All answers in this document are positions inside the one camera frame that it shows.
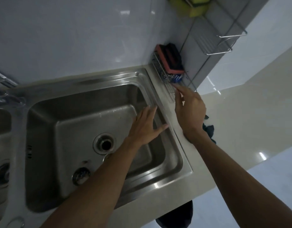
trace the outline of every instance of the left hand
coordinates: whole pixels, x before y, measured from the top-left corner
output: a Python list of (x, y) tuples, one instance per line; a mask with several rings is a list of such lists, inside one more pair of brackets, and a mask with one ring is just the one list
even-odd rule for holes
[(132, 139), (137, 145), (148, 144), (169, 127), (168, 124), (164, 124), (156, 130), (153, 129), (153, 119), (156, 110), (157, 106), (153, 108), (147, 106), (133, 119), (128, 138)]

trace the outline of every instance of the right hand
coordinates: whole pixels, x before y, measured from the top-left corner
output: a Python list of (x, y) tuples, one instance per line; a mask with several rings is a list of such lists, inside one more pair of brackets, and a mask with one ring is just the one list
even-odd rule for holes
[[(178, 122), (183, 130), (183, 134), (192, 140), (196, 133), (203, 133), (203, 121), (206, 114), (206, 107), (197, 92), (191, 89), (174, 84), (175, 91), (175, 113)], [(184, 98), (184, 105), (182, 103), (181, 93)]]

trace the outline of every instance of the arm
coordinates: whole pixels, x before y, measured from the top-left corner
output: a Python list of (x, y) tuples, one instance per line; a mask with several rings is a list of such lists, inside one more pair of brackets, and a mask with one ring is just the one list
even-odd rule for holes
[(156, 109), (148, 106), (136, 116), (120, 148), (51, 214), (41, 228), (105, 226), (136, 152), (168, 128), (168, 125), (163, 125), (153, 129)]
[(203, 131), (206, 107), (198, 93), (175, 85), (176, 114), (184, 135), (196, 147), (230, 212), (242, 227), (292, 227), (292, 210), (239, 166)]

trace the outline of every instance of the sink rim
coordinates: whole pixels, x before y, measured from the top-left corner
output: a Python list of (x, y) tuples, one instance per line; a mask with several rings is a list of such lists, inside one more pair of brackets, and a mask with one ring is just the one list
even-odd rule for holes
[[(134, 81), (127, 81), (126, 78), (132, 77), (133, 79), (142, 78), (144, 83), (143, 85), (136, 84)], [(139, 68), (132, 71), (123, 71), (117, 73), (107, 73), (99, 74), (96, 76), (89, 76), (83, 78), (76, 78), (71, 80), (63, 80), (55, 83), (49, 84), (40, 84), (37, 86), (30, 86), (25, 88), (16, 88), (11, 89), (10, 93), (17, 96), (23, 96), (26, 99), (26, 105), (21, 108), (13, 108), (11, 105), (0, 106), (0, 109), (8, 111), (12, 116), (12, 129), (11, 129), (11, 159), (10, 159), (10, 180), (9, 180), (9, 191), (8, 191), (8, 200), (5, 214), (0, 221), (0, 227), (4, 227), (8, 222), (18, 216), (22, 216), (27, 225), (32, 222), (32, 224), (41, 225), (41, 223), (56, 209), (45, 211), (42, 213), (36, 213), (27, 208), (26, 199), (25, 199), (25, 146), (26, 146), (26, 124), (27, 124), (27, 113), (28, 111), (38, 102), (58, 98), (62, 96), (68, 96), (71, 94), (88, 92), (103, 88), (103, 84), (107, 84), (108, 81), (118, 80), (119, 85), (123, 84), (133, 84), (140, 88), (141, 92), (144, 95), (145, 101), (151, 105), (158, 105), (160, 108), (165, 121), (171, 125), (167, 114), (164, 110), (164, 107), (159, 99), (156, 90), (151, 83), (151, 80), (148, 76), (146, 69)], [(139, 198), (145, 193), (149, 193), (156, 188), (162, 188), (167, 184), (171, 184), (174, 181), (182, 179), (190, 175), (193, 171), (187, 160), (187, 157), (183, 151), (183, 148), (175, 134), (174, 129), (170, 126), (169, 129), (173, 139), (175, 148), (178, 149), (178, 152), (182, 158), (182, 168), (180, 171), (172, 174), (168, 178), (164, 178), (160, 181), (154, 182), (145, 188), (131, 192), (127, 195), (122, 196), (119, 199), (121, 205), (129, 203), (132, 200)], [(163, 167), (163, 163), (156, 167), (160, 169)], [(138, 176), (134, 176), (135, 181), (139, 179)]]

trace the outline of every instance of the sink basin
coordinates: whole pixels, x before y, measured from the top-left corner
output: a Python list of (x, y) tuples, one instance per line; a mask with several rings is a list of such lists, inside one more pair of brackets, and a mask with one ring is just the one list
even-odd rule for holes
[[(155, 128), (168, 123), (146, 71), (101, 75), (37, 98), (26, 126), (29, 210), (59, 206), (121, 145), (132, 119), (147, 105), (158, 105)], [(140, 148), (116, 207), (192, 172), (174, 137), (167, 129)]]
[(0, 109), (0, 220), (7, 206), (9, 158), (11, 140), (11, 115)]

